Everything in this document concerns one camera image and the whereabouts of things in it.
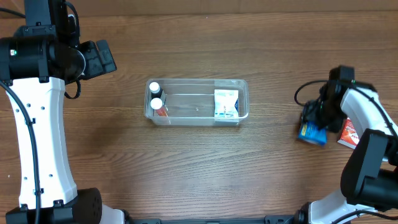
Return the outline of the white medicine box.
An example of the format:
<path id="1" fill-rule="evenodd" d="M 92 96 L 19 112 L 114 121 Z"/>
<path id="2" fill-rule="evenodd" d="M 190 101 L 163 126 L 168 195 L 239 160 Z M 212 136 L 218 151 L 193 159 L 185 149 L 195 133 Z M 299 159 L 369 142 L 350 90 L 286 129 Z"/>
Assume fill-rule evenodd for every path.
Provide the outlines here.
<path id="1" fill-rule="evenodd" d="M 214 91 L 216 118 L 239 117 L 239 91 L 219 90 Z"/>

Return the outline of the blue medicine box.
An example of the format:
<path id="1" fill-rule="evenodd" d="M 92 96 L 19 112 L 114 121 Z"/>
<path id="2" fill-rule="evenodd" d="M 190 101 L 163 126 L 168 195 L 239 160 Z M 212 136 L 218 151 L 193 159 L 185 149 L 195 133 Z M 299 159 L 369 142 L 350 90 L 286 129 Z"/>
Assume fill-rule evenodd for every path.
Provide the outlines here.
<path id="1" fill-rule="evenodd" d="M 327 143 L 327 134 L 325 129 L 319 129 L 314 122 L 303 122 L 298 131 L 299 140 L 324 146 Z"/>

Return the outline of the orange tube white cap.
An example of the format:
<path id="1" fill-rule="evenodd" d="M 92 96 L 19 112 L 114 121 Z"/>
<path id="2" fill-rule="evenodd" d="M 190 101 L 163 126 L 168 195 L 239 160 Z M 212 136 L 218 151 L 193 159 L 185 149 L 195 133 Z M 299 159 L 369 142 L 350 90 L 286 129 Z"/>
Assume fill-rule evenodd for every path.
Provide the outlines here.
<path id="1" fill-rule="evenodd" d="M 160 98 L 151 99 L 150 106 L 159 116 L 168 116 L 167 109 Z"/>

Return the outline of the black bottle white cap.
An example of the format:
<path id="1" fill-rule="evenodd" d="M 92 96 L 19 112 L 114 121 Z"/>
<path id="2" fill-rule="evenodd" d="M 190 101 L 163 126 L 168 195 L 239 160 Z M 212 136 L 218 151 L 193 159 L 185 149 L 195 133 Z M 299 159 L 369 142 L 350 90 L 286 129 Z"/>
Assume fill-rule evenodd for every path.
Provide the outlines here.
<path id="1" fill-rule="evenodd" d="M 151 98 L 162 98 L 164 91 L 157 82 L 151 82 L 149 84 L 149 90 L 151 93 Z"/>

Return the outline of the red medicine box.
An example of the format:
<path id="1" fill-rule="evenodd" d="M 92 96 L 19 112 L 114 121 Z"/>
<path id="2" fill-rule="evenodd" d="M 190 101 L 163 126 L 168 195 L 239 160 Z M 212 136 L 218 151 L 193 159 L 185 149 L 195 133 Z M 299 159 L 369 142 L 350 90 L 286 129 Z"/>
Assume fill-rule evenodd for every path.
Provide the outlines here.
<path id="1" fill-rule="evenodd" d="M 352 149 L 355 149 L 359 143 L 358 134 L 349 118 L 346 119 L 337 142 Z"/>

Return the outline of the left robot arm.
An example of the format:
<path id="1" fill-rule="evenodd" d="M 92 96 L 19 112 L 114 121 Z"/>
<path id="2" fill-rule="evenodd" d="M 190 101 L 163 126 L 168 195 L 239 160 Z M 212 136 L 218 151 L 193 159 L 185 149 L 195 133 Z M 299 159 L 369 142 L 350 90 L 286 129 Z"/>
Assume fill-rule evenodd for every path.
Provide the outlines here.
<path id="1" fill-rule="evenodd" d="M 63 125 L 65 88 L 114 72 L 105 40 L 80 42 L 73 4 L 26 1 L 25 24 L 1 39 L 1 86 L 14 113 L 21 161 L 18 206 L 7 223 L 129 223 L 128 212 L 106 206 L 98 189 L 78 189 Z"/>

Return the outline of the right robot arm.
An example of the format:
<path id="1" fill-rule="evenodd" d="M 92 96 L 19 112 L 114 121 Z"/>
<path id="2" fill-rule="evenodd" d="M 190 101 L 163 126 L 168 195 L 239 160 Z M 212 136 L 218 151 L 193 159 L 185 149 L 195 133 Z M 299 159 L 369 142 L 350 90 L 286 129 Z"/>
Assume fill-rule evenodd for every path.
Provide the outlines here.
<path id="1" fill-rule="evenodd" d="M 340 132 L 350 120 L 359 142 L 341 174 L 340 187 L 321 200 L 309 202 L 290 223 L 350 223 L 363 215 L 396 221 L 385 212 L 397 208 L 397 125 L 370 83 L 359 82 L 354 68 L 340 65 L 321 80 L 320 95 L 302 105 L 298 138 L 323 145 L 326 132 Z"/>

